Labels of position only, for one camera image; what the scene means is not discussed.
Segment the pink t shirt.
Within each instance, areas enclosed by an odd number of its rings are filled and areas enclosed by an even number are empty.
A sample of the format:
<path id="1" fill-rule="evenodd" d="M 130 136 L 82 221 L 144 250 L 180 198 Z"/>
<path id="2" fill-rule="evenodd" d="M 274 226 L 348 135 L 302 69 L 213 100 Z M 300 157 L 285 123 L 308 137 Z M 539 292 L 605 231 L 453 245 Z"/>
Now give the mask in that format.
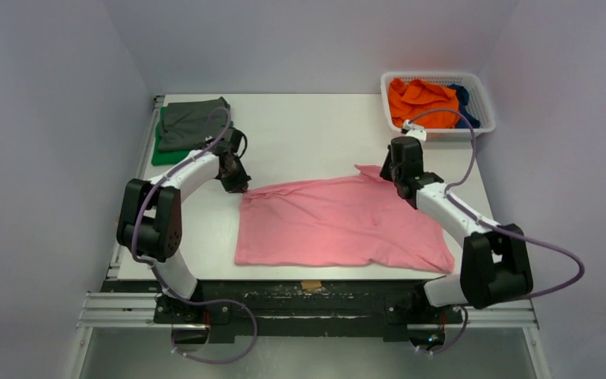
<path id="1" fill-rule="evenodd" d="M 411 208 L 380 168 L 251 189 L 239 205 L 237 265 L 361 267 L 448 274 L 443 228 Z"/>

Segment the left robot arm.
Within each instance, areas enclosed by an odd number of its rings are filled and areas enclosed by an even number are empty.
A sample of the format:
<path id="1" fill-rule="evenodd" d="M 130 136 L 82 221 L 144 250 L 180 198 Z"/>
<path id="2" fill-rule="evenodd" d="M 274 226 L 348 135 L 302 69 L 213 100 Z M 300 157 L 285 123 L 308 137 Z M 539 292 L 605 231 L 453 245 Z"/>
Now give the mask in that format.
<path id="1" fill-rule="evenodd" d="M 233 305 L 230 299 L 202 300 L 195 296 L 199 280 L 181 253 L 182 204 L 206 182 L 217 180 L 227 193 L 245 193 L 250 176 L 241 162 L 247 136 L 227 126 L 192 150 L 179 163 L 150 179 L 127 182 L 116 239 L 132 259 L 147 265 L 162 289 L 174 299 L 173 312 L 185 323 L 201 318 L 204 306 Z"/>

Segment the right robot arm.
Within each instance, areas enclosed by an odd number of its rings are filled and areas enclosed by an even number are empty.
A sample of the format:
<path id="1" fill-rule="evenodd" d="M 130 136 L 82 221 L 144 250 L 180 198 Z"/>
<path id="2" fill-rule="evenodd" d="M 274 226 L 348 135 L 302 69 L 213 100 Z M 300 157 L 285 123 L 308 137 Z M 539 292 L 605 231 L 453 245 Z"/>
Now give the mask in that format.
<path id="1" fill-rule="evenodd" d="M 433 218 L 462 249 L 458 274 L 429 280 L 416 289 L 411 310 L 417 319 L 430 321 L 445 306 L 484 309 L 531 293 L 533 276 L 522 230 L 484 219 L 449 192 L 439 175 L 425 171 L 417 138 L 391 140 L 380 176 L 392 182 L 412 208 Z"/>

